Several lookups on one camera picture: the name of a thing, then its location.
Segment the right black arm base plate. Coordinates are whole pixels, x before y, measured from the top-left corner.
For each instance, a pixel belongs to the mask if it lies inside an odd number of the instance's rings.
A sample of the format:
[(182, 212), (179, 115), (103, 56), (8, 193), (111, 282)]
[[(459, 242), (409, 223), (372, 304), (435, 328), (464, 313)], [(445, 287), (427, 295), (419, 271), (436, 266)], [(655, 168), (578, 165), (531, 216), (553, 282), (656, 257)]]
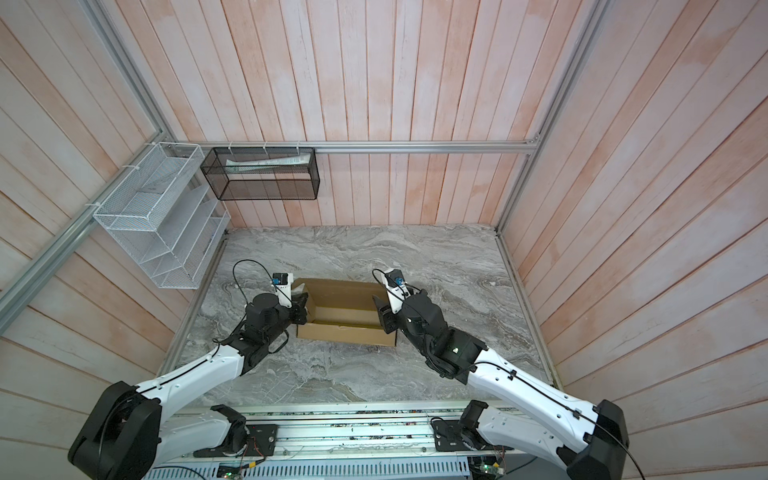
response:
[(438, 452), (501, 452), (505, 450), (513, 450), (513, 447), (491, 445), (483, 440), (478, 433), (463, 427), (459, 420), (445, 420), (442, 417), (431, 417), (429, 425), (433, 432), (434, 447)]

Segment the white paper in basket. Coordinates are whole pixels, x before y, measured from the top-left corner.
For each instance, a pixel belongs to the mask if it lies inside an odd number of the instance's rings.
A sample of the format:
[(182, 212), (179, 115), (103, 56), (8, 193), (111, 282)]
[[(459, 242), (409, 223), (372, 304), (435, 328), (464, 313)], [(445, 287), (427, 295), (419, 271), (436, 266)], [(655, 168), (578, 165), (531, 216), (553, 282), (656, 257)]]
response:
[(228, 174), (292, 174), (308, 168), (312, 156), (309, 153), (278, 158), (253, 160), (227, 159), (224, 169)]

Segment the brown cardboard box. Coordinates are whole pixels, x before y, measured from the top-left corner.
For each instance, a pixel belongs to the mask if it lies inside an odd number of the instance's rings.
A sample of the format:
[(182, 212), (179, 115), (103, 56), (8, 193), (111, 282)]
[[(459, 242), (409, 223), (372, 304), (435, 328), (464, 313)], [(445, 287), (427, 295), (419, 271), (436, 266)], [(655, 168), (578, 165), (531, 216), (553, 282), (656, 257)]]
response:
[(374, 296), (386, 299), (378, 283), (298, 278), (292, 293), (308, 294), (308, 322), (296, 327), (304, 340), (395, 347), (397, 334), (380, 324)]

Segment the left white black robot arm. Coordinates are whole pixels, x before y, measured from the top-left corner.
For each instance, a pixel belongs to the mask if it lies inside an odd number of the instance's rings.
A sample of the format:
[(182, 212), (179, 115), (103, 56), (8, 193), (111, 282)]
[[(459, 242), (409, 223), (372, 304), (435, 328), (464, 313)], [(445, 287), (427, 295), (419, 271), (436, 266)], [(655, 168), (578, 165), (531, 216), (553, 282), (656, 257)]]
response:
[(235, 329), (202, 357), (163, 376), (110, 385), (68, 452), (91, 479), (141, 479), (177, 457), (212, 449), (240, 457), (250, 435), (244, 415), (223, 404), (195, 418), (179, 418), (189, 403), (245, 375), (275, 352), (273, 342), (307, 321), (308, 294), (262, 293), (246, 306)]

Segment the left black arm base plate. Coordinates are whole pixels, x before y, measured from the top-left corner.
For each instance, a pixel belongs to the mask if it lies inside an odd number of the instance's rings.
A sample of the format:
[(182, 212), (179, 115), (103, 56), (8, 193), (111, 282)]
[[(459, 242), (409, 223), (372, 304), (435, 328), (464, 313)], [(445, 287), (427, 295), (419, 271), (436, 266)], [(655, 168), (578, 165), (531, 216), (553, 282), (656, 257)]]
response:
[(192, 453), (194, 458), (274, 455), (278, 433), (277, 424), (247, 424), (241, 433), (228, 435), (217, 447), (204, 448)]

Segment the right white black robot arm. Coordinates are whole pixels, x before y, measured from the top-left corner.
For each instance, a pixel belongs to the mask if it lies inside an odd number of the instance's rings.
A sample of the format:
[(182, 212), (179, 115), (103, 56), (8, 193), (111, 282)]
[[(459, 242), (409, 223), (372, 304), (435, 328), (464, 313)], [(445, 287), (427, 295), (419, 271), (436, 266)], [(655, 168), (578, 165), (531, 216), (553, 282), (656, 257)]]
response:
[(541, 458), (571, 479), (619, 479), (629, 453), (623, 410), (572, 397), (505, 360), (485, 342), (451, 327), (428, 295), (394, 287), (374, 304), (384, 330), (398, 330), (441, 377), (484, 391), (522, 412), (514, 418), (473, 400), (459, 420), (472, 449), (511, 447)]

